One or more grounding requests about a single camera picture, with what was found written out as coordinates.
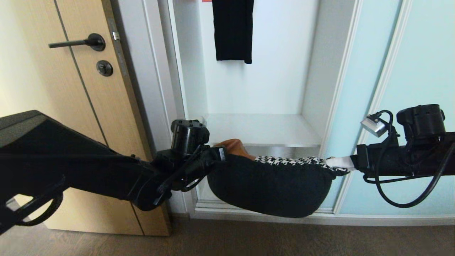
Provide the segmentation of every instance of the black door handle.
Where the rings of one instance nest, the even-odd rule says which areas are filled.
[[[57,48],[57,47],[65,47],[65,46],[90,46],[95,51],[102,51],[106,48],[106,42],[104,42],[104,38],[99,34],[90,34],[87,39],[84,40],[75,40],[75,41],[67,41],[67,42],[60,42],[60,43],[52,43],[49,44],[49,48]]]

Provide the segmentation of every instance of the black cloth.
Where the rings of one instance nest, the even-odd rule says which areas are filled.
[[[268,215],[300,218],[319,208],[332,180],[347,172],[321,164],[266,164],[228,154],[208,176],[213,193],[228,204]]]
[[[251,64],[254,0],[212,0],[217,61]]]

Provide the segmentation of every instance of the shelf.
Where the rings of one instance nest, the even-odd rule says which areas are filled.
[[[209,144],[238,138],[246,146],[317,147],[320,136],[301,115],[209,114]]]

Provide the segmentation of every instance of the houndstooth fabric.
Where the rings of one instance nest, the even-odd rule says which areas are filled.
[[[317,157],[303,157],[298,159],[291,159],[291,158],[284,158],[284,157],[274,157],[274,156],[259,156],[255,160],[256,162],[260,162],[263,164],[270,164],[270,165],[304,165],[304,164],[319,164],[322,168],[327,168],[331,171],[335,171],[339,174],[347,174],[349,173],[347,168],[338,168],[338,167],[330,167],[325,164],[325,160]]]

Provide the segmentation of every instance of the hanging black garment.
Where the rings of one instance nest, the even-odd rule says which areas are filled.
[[[254,0],[212,0],[217,61],[251,64]]]

